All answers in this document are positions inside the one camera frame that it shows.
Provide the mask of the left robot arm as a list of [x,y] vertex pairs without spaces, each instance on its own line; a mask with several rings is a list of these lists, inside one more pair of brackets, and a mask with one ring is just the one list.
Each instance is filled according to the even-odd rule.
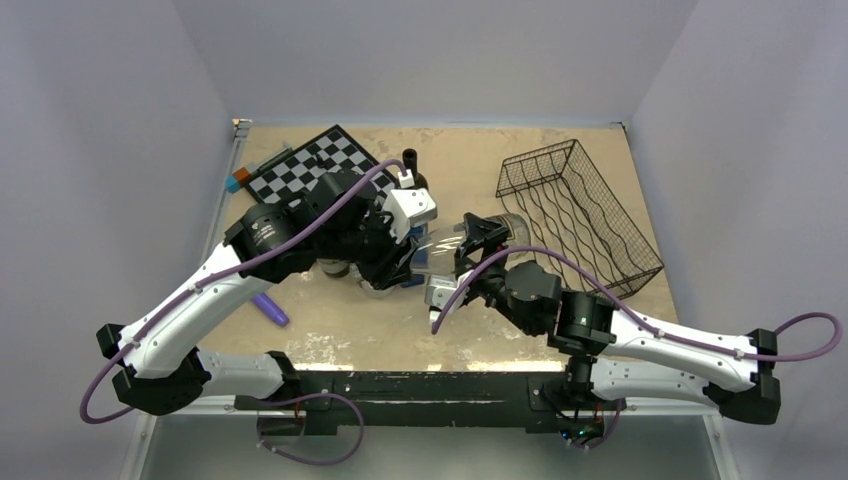
[[350,170],[324,173],[310,190],[251,207],[179,290],[134,323],[98,331],[117,398],[151,415],[220,395],[289,407],[298,382],[284,354],[225,354],[200,348],[200,340],[318,261],[351,264],[376,290],[407,281],[418,247],[410,231],[436,215],[429,192],[412,181],[380,194],[368,175]]

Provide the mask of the clear wine bottle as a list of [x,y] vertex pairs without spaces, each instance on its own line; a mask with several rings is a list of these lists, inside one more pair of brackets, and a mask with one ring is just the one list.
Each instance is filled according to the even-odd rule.
[[414,274],[451,275],[464,272],[464,258],[479,263],[501,246],[531,243],[530,228],[519,214],[480,217],[472,213],[454,225],[421,234],[410,263]]

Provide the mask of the blue square bottle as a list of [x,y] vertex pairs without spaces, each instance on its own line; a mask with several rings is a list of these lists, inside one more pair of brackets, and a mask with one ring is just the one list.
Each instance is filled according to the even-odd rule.
[[[428,253],[424,247],[425,238],[428,235],[428,226],[422,225],[412,228],[407,237],[416,241],[416,251],[412,257],[410,268],[426,266],[428,262]],[[406,289],[424,284],[426,275],[423,273],[412,273],[409,280],[399,284],[400,288]]]

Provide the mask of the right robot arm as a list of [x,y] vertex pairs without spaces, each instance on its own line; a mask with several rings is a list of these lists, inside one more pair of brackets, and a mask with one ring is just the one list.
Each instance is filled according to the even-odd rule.
[[764,329],[732,335],[696,330],[645,316],[613,298],[567,289],[534,260],[512,267],[512,254],[561,254],[513,243],[509,223],[467,213],[451,247],[459,283],[446,311],[482,299],[528,336],[543,336],[569,357],[561,381],[576,407],[592,400],[670,398],[715,408],[732,420],[772,425],[782,406],[771,356],[777,335]]

